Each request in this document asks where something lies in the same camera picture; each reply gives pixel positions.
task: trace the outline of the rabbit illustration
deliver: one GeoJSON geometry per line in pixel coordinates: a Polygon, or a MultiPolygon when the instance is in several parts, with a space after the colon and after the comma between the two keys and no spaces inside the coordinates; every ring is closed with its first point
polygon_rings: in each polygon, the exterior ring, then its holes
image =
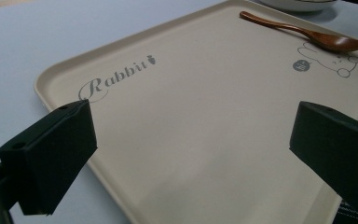
{"type": "Polygon", "coordinates": [[[358,64],[358,57],[345,54],[335,54],[318,49],[311,43],[304,43],[303,47],[297,49],[306,58],[318,62],[321,66],[337,72],[341,77],[349,77],[351,71],[358,64]]]}

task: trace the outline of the screw hole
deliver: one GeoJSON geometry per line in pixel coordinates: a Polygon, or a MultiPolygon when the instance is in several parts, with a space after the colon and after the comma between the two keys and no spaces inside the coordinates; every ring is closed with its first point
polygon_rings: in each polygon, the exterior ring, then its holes
{"type": "Polygon", "coordinates": [[[20,142],[20,143],[17,143],[15,145],[13,145],[11,148],[13,148],[13,149],[21,149],[21,148],[25,147],[25,145],[26,145],[25,143],[20,142]]]}

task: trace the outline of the plaid cloth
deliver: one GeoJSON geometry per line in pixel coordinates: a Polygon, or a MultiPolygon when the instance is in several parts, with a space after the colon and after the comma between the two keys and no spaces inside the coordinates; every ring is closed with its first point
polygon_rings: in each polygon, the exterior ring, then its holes
{"type": "Polygon", "coordinates": [[[351,208],[351,206],[344,201],[338,208],[336,218],[333,224],[357,224],[358,223],[358,212],[351,208]]]}

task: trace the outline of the spoon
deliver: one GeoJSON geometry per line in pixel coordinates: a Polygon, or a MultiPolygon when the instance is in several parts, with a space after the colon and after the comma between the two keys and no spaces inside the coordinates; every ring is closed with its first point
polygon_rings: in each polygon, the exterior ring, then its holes
{"type": "Polygon", "coordinates": [[[328,49],[335,52],[350,52],[358,50],[358,40],[351,39],[344,36],[328,35],[319,32],[300,28],[291,24],[280,23],[276,21],[269,21],[259,18],[249,12],[242,11],[240,17],[247,21],[252,21],[260,25],[264,25],[271,28],[287,29],[295,32],[299,32],[302,35],[310,39],[311,42],[320,46],[323,49],[328,49]]]}

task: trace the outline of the table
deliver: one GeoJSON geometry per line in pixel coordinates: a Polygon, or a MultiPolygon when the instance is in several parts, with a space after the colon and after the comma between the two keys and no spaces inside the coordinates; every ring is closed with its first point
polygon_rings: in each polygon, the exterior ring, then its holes
{"type": "MultiPolygon", "coordinates": [[[[33,89],[45,69],[219,2],[44,0],[0,7],[0,146],[48,113],[33,89]]],[[[358,37],[358,5],[352,3],[292,15],[358,37]]],[[[129,223],[87,166],[53,216],[25,217],[17,205],[10,212],[21,224],[129,223]]]]}

